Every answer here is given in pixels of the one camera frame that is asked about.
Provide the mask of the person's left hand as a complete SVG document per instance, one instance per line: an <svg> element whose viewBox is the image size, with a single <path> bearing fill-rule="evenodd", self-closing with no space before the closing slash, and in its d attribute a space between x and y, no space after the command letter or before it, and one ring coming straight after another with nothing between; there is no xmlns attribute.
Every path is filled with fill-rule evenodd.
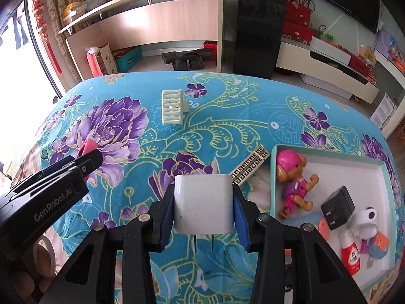
<svg viewBox="0 0 405 304"><path fill-rule="evenodd" d="M23 303L38 303L69 256L63 241L51 226L22 255L10 278Z"/></svg>

